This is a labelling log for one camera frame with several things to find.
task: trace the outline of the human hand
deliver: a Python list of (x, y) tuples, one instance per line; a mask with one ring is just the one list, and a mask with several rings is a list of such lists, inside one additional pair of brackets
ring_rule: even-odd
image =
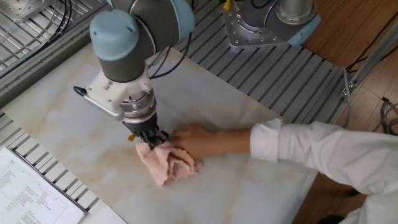
[(180, 128), (173, 132), (170, 142), (185, 149), (194, 159), (250, 152), (250, 129), (212, 132), (200, 124)]

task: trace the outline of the white sleeve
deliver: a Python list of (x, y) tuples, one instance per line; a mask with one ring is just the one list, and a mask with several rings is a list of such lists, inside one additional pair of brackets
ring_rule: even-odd
[(398, 223), (398, 137), (274, 119), (251, 131), (252, 157), (291, 160), (369, 196), (343, 223)]

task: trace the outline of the crumpled cloth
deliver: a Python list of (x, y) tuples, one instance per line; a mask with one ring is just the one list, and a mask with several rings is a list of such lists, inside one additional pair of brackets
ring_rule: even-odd
[(136, 150), (159, 186), (197, 175), (201, 167), (200, 161), (194, 161), (185, 150), (176, 149), (169, 142), (153, 150), (146, 143), (137, 144)]

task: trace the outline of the white marble surface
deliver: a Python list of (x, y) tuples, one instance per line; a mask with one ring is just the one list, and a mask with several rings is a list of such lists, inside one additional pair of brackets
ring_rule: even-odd
[[(181, 54), (172, 50), (165, 68)], [(3, 111), (128, 223), (290, 223), (315, 173), (231, 154), (204, 160), (197, 177), (158, 187), (129, 131), (72, 90), (100, 66), (87, 45)], [(153, 81), (160, 127), (243, 128), (278, 117), (190, 60)]]

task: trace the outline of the metal bracket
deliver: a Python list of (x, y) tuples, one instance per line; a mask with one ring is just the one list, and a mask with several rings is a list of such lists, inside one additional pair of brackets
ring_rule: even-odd
[[(358, 86), (352, 82), (348, 83), (348, 88), (349, 88), (349, 92), (351, 93), (351, 96), (353, 95), (353, 93), (355, 92), (355, 90), (358, 88)], [(347, 89), (344, 88), (343, 92), (341, 92), (341, 96), (344, 98), (348, 98), (347, 95)]]
[(28, 3), (27, 1), (28, 0), (1, 0), (0, 11), (13, 21), (21, 23), (54, 3), (54, 0), (29, 0)]
[(232, 47), (245, 49), (251, 47), (274, 47), (287, 45), (275, 32), (265, 27), (252, 27), (246, 24), (239, 13), (241, 3), (231, 7), (229, 11), (223, 10), (225, 26), (228, 31), (229, 42)]

